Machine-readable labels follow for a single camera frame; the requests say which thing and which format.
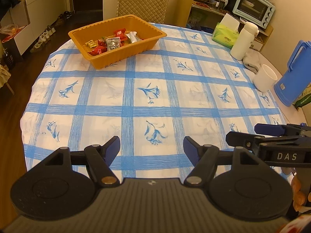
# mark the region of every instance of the orange plastic tray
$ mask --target orange plastic tray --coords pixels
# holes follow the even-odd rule
[[[126,28],[127,31],[137,32],[137,36],[144,40],[124,45],[97,56],[91,56],[84,49],[83,46],[85,46],[86,42],[111,36],[114,34],[115,30],[123,28]],[[82,55],[89,60],[96,69],[103,68],[111,63],[152,49],[159,38],[167,36],[165,32],[134,15],[126,15],[93,23],[70,31],[68,35],[73,40]]]

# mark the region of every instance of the bag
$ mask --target bag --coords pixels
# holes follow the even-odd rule
[[[9,24],[7,26],[3,26],[2,28],[0,28],[0,33],[4,35],[13,36],[17,30],[18,30],[17,24]]]
[[[311,102],[311,83],[302,92],[302,94],[297,98],[294,106],[296,109],[301,108]]]
[[[237,39],[238,31],[234,32],[223,24],[217,23],[212,40],[231,49]]]

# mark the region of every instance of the jar lid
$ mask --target jar lid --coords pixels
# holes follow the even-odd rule
[[[244,25],[244,29],[247,30],[249,33],[255,35],[257,33],[257,31],[258,31],[258,26],[255,25],[254,23],[247,22]]]

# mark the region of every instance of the blue checkered tablecloth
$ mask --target blue checkered tablecloth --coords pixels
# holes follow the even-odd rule
[[[21,119],[27,169],[61,146],[83,150],[121,139],[111,169],[124,177],[180,177],[192,165],[183,138],[232,150],[225,135],[285,123],[270,92],[259,92],[242,62],[211,35],[158,25],[152,50],[100,70],[72,40],[52,53]],[[74,170],[86,174],[83,166]],[[217,174],[230,169],[219,166]]]

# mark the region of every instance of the wooden floor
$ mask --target wooden floor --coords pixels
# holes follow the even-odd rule
[[[23,55],[24,62],[11,71],[9,84],[0,89],[0,229],[8,225],[17,214],[10,201],[12,184],[26,172],[20,119],[28,103],[31,87],[43,69],[49,55],[70,38],[68,32],[102,20],[102,12],[73,15],[64,25],[56,28],[51,41],[43,50]]]

